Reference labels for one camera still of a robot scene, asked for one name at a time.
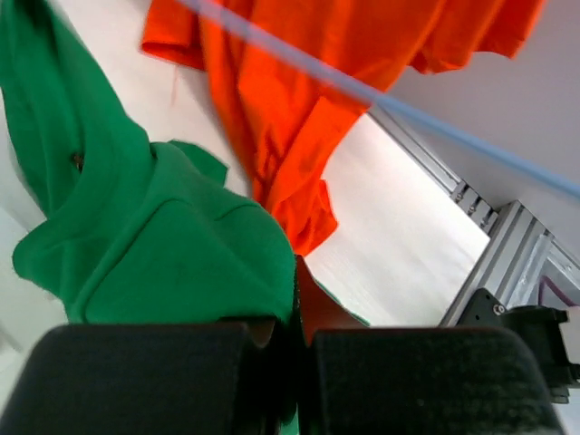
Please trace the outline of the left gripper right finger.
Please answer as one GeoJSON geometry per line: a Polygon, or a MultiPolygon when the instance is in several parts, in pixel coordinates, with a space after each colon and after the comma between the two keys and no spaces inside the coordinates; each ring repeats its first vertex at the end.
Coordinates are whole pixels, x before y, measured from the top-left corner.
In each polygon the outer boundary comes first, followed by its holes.
{"type": "Polygon", "coordinates": [[[365,325],[296,261],[303,434],[560,434],[534,354],[503,327],[365,325]]]}

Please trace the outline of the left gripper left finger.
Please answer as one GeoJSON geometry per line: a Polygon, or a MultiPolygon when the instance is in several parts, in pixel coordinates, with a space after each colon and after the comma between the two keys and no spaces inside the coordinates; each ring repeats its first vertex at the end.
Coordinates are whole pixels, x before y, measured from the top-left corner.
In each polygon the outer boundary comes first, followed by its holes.
{"type": "Polygon", "coordinates": [[[242,324],[68,325],[33,348],[4,434],[268,434],[242,324]]]}

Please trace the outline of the green t shirt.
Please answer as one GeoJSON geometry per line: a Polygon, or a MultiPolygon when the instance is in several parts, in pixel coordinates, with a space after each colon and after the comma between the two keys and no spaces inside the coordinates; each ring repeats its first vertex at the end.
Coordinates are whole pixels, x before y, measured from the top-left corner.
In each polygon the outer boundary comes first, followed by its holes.
{"type": "Polygon", "coordinates": [[[296,261],[276,221],[200,147],[152,141],[46,1],[1,4],[1,93],[45,220],[15,247],[68,325],[242,324],[261,354],[268,434],[299,430],[296,261]]]}

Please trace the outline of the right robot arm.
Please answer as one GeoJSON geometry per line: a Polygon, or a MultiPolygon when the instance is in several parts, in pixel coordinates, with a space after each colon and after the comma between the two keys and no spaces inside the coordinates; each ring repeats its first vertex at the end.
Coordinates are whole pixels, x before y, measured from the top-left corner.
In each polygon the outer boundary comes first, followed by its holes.
{"type": "Polygon", "coordinates": [[[568,404],[579,388],[579,311],[542,305],[507,309],[480,288],[467,302],[458,326],[503,327],[519,336],[534,354],[556,404],[568,404]]]}

